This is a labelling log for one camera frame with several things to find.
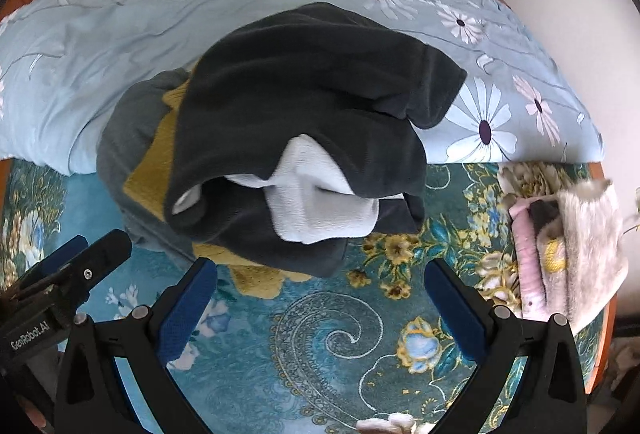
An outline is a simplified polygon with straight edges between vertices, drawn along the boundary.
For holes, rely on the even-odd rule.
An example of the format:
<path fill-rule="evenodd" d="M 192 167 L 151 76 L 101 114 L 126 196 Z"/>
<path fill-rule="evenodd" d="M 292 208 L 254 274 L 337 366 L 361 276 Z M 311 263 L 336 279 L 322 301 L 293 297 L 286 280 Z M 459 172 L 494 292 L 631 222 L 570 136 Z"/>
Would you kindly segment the light blue floral duvet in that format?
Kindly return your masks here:
<path fill-rule="evenodd" d="M 93 173 L 130 86 L 189 69 L 232 30 L 316 1 L 412 35 L 466 71 L 445 119 L 420 135 L 428 162 L 602 158 L 587 108 L 499 0 L 34 0 L 1 22 L 1 155 Z"/>

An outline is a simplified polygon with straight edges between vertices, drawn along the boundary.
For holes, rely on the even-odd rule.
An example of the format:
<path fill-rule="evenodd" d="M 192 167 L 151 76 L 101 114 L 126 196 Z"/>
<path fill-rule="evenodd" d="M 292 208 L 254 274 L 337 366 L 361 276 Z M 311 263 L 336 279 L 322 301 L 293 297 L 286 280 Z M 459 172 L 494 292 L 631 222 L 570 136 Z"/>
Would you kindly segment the pink folded cloth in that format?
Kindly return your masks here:
<path fill-rule="evenodd" d="M 542 281 L 535 228 L 528 212 L 535 201 L 537 198 L 518 198 L 509 209 L 509 214 L 518 264 L 522 314 L 530 321 L 542 321 L 548 317 L 546 291 Z"/>

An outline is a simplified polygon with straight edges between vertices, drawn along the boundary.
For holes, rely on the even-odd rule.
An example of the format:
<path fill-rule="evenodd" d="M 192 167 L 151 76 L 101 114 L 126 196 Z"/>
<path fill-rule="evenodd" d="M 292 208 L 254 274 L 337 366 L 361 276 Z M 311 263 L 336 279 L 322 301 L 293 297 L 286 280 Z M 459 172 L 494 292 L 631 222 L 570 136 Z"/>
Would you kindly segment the grey garment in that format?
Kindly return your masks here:
<path fill-rule="evenodd" d="M 96 173 L 116 203 L 131 241 L 143 249 L 166 253 L 181 266 L 195 261 L 190 240 L 134 202 L 124 193 L 124 184 L 152 144 L 160 119 L 168 113 L 162 96 L 186 79 L 188 72 L 178 68 L 134 83 L 115 105 L 96 150 Z"/>

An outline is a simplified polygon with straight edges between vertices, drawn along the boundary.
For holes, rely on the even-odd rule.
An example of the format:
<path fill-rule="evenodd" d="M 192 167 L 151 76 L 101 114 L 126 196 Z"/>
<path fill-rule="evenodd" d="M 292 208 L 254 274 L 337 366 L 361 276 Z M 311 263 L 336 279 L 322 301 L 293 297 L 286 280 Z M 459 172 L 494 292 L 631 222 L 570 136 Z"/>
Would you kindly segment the teal floral bed blanket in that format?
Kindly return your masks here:
<path fill-rule="evenodd" d="M 95 175 L 62 176 L 14 160 L 1 213 L 1 287 L 76 235 L 93 242 L 122 219 Z M 429 165 L 417 236 L 356 240 L 328 279 L 264 281 L 218 267 L 218 288 L 168 365 L 214 433 L 353 433 L 357 420 L 412 414 L 435 423 L 474 365 L 423 287 L 442 258 L 483 297 L 520 311 L 514 243 L 498 167 Z M 186 269 L 134 247 L 84 306 L 95 321 L 152 305 Z"/>

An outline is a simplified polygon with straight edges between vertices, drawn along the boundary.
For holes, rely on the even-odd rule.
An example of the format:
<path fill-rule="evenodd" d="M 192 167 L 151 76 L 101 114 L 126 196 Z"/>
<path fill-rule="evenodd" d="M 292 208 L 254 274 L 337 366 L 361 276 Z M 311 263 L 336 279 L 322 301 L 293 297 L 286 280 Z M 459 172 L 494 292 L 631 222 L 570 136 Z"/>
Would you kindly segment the black and white fleece jacket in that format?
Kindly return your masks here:
<path fill-rule="evenodd" d="M 239 28 L 186 85 L 165 220 L 198 243 L 328 277 L 348 239 L 420 231 L 419 132 L 465 78 L 434 46 L 329 3 Z"/>

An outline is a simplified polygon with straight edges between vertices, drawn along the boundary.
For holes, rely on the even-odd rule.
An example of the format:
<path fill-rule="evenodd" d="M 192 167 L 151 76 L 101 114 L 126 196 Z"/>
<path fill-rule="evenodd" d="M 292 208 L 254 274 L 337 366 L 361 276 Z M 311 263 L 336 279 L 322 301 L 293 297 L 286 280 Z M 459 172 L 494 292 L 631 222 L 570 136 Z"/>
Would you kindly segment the mustard yellow knit garment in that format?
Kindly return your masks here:
<path fill-rule="evenodd" d="M 162 102 L 169 108 L 168 114 L 160 119 L 150 147 L 124 183 L 124 193 L 163 224 L 166 223 L 164 201 L 174 157 L 178 111 L 188 85 L 189 81 L 184 81 L 181 86 L 162 96 Z M 280 295 L 285 280 L 292 280 L 293 283 L 311 280 L 306 274 L 248 261 L 224 247 L 208 243 L 190 243 L 190 247 L 194 254 L 227 266 L 235 289 L 248 297 L 272 300 Z"/>

